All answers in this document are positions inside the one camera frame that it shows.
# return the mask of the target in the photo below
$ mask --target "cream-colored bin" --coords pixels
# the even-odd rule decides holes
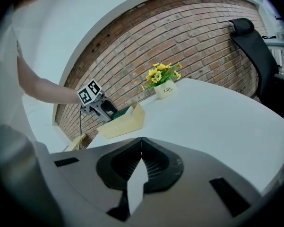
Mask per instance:
[[[110,139],[133,131],[137,131],[143,127],[145,111],[139,103],[132,105],[132,114],[126,113],[102,126],[97,128],[100,134]]]
[[[165,97],[168,97],[175,93],[177,90],[177,87],[175,83],[172,80],[168,80],[164,82],[163,84],[155,87],[155,93],[157,95],[157,98],[163,99]]]

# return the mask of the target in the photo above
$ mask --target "chair armrest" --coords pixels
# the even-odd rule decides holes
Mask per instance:
[[[283,74],[275,74],[274,78],[276,81],[284,82],[284,75]]]

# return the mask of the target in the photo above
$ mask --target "yellow box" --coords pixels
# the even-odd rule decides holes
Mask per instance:
[[[100,134],[110,139],[133,131],[137,131],[143,127],[145,119],[145,111],[139,103],[132,105],[132,114],[126,113],[102,126],[97,128]]]

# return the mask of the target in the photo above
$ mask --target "flower pot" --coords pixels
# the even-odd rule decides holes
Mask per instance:
[[[168,80],[163,84],[155,87],[155,93],[157,95],[157,98],[159,99],[163,99],[172,95],[174,92],[176,92],[176,90],[177,87],[172,80]]]

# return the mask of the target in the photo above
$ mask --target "black chair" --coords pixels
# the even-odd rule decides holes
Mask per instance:
[[[257,96],[261,103],[284,117],[284,75],[253,23],[247,18],[229,20],[235,32],[230,37],[250,59],[258,73]]]

